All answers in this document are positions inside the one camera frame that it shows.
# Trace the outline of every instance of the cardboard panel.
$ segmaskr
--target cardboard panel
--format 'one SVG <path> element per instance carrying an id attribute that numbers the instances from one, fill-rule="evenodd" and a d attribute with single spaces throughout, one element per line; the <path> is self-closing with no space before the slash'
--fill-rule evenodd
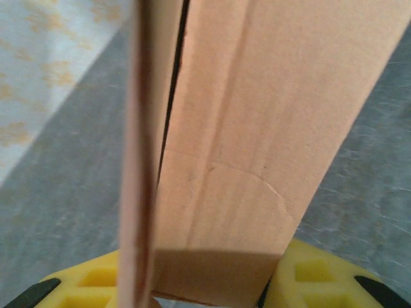
<path id="1" fill-rule="evenodd" d="M 157 292 L 256 303 L 410 16 L 409 0 L 191 1 Z"/>
<path id="2" fill-rule="evenodd" d="M 152 288 L 156 178 L 182 1 L 134 1 L 121 188 L 119 307 L 146 307 Z"/>

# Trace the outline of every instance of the cardboard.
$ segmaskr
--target cardboard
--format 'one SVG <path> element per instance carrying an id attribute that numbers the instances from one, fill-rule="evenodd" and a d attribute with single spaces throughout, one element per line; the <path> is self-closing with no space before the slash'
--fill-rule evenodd
<path id="1" fill-rule="evenodd" d="M 147 307 L 156 179 L 182 1 L 134 1 L 119 254 L 119 307 Z"/>
<path id="2" fill-rule="evenodd" d="M 410 16 L 409 0 L 190 1 L 156 294 L 254 306 Z"/>

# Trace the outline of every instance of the corrugated cardboard edge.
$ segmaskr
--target corrugated cardboard edge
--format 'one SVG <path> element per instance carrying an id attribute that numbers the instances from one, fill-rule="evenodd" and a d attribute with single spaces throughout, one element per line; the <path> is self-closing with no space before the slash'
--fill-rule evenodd
<path id="1" fill-rule="evenodd" d="M 410 1 L 192 1 L 157 292 L 256 303 L 410 15 Z"/>
<path id="2" fill-rule="evenodd" d="M 149 302 L 154 261 L 155 175 L 161 156 L 181 4 L 182 1 L 168 0 L 134 2 L 121 188 L 120 307 L 146 307 Z"/>

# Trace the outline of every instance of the patterned cloth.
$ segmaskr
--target patterned cloth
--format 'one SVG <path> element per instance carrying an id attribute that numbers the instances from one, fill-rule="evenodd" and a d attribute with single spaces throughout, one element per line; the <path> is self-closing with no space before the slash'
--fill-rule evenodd
<path id="1" fill-rule="evenodd" d="M 0 0 L 0 183 L 129 9 L 130 0 Z"/>

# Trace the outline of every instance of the gray floor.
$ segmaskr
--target gray floor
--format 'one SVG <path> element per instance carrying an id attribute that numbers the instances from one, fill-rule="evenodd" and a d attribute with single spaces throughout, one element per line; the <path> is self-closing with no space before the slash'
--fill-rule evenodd
<path id="1" fill-rule="evenodd" d="M 117 247 L 126 50 L 120 31 L 0 188 L 0 305 Z M 296 234 L 379 273 L 408 301 L 410 163 L 411 28 Z"/>

